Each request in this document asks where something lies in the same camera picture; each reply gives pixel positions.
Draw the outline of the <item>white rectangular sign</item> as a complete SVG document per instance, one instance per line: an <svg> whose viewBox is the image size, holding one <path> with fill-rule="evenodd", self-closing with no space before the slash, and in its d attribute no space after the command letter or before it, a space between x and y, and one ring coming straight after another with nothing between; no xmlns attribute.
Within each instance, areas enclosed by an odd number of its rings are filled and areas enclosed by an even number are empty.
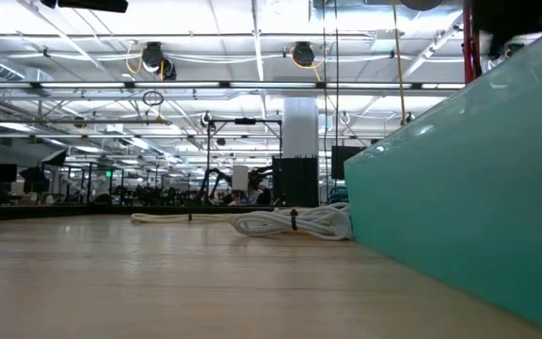
<svg viewBox="0 0 542 339"><path fill-rule="evenodd" d="M248 167L234 165L232 168L231 189L237 191L248 190Z"/></svg>

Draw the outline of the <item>white round column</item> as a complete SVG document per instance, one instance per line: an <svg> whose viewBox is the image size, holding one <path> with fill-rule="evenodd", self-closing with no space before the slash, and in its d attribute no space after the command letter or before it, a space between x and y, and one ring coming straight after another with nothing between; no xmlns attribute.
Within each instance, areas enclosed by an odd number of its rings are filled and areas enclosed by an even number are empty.
<svg viewBox="0 0 542 339"><path fill-rule="evenodd" d="M282 150L287 158L319 152L319 108L314 97L286 97L282 111Z"/></svg>

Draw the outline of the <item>blue sign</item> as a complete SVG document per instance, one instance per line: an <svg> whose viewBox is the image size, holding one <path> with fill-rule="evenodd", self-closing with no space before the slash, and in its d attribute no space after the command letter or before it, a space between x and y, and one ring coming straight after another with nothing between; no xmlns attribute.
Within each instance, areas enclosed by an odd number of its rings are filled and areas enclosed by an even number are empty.
<svg viewBox="0 0 542 339"><path fill-rule="evenodd" d="M345 186L335 186L329 190L327 198L329 204L338 202L349 202L348 191Z"/></svg>

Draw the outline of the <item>black screen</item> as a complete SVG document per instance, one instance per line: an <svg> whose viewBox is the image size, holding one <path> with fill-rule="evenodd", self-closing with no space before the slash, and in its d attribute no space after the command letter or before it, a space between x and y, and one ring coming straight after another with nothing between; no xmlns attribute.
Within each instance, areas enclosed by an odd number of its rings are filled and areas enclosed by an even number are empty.
<svg viewBox="0 0 542 339"><path fill-rule="evenodd" d="M364 147L332 146L331 147L331 178L342 180L345 178L344 163L356 154L364 151Z"/></svg>

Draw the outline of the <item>long light strip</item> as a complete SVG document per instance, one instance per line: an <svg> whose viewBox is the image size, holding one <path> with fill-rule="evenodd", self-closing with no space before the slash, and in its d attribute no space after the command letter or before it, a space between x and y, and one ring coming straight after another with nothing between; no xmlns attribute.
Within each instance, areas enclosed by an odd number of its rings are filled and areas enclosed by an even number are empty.
<svg viewBox="0 0 542 339"><path fill-rule="evenodd" d="M0 82L0 89L462 89L461 83L380 83L380 82Z"/></svg>

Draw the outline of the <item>green translucent tray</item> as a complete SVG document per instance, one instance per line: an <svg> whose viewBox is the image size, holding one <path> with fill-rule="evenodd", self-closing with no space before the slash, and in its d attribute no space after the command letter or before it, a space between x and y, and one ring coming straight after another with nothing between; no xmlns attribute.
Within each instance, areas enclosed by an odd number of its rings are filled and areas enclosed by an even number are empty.
<svg viewBox="0 0 542 339"><path fill-rule="evenodd" d="M542 328L542 37L345 162L361 244Z"/></svg>

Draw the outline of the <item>black umbrella shade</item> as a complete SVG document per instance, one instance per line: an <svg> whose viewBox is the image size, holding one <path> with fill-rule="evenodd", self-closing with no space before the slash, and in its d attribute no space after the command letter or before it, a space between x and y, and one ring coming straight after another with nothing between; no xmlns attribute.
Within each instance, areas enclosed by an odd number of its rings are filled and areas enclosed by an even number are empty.
<svg viewBox="0 0 542 339"><path fill-rule="evenodd" d="M66 149L59 150L43 158L40 163L47 166L61 167L65 164L67 155L68 151Z"/></svg>
<svg viewBox="0 0 542 339"><path fill-rule="evenodd" d="M24 179L24 193L44 193L49 191L50 180L41 167L27 168L20 172Z"/></svg>

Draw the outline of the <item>black frame rig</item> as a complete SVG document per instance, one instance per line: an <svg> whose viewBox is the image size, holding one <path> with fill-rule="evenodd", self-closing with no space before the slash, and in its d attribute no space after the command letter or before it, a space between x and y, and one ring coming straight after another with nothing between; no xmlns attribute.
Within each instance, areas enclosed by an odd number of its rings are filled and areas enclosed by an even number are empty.
<svg viewBox="0 0 542 339"><path fill-rule="evenodd" d="M215 190L218 186L219 180L215 181L213 186L213 191L210 191L210 160L211 160L211 140L213 138L212 125L214 123L220 122L221 125L215 129L215 132L220 132L227 123L233 123L236 125L254 125L257 123L263 124L272 134L279 140L279 157L282 157L282 143L283 143L283 129L282 121L278 120L267 120L267 119L255 119L255 118L235 118L235 119L213 119L208 120L206 126L206 170L204 172L204 179L200 186L200 193L202 194L202 203L211 204L211 194L215 194ZM267 166L260 169L254 169L248 173L247 183L249 186L260 184L263 179L266 179L270 175L274 174L278 169L274 166Z"/></svg>

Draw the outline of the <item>black table frame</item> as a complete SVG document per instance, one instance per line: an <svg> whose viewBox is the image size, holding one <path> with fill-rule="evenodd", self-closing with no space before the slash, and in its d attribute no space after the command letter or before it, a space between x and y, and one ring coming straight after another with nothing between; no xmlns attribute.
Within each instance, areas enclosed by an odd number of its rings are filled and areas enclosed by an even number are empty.
<svg viewBox="0 0 542 339"><path fill-rule="evenodd" d="M27 218L61 218L89 215L121 215L135 213L150 215L219 215L244 214L255 211L271 212L273 207L261 206L119 206L119 205L46 205L0 206L0 221Z"/></svg>

